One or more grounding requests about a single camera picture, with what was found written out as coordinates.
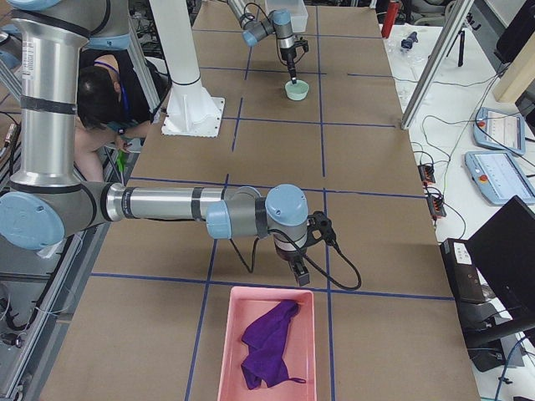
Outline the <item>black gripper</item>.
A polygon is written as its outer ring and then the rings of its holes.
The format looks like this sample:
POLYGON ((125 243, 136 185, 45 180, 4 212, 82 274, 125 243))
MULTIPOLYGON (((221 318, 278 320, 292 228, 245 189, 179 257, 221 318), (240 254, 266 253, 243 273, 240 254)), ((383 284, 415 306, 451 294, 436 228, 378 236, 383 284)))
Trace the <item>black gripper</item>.
POLYGON ((294 246, 286 237, 279 233, 273 233, 273 241, 277 254, 287 262, 291 262, 291 270, 296 283, 300 286, 307 286, 310 283, 308 268, 303 262, 303 255, 307 250, 305 247, 294 246))
POLYGON ((290 48, 280 48, 279 53, 281 56, 282 63, 287 67, 288 73, 290 75, 291 83, 296 84, 297 72, 295 68, 295 58, 297 57, 297 50, 294 46, 290 48))

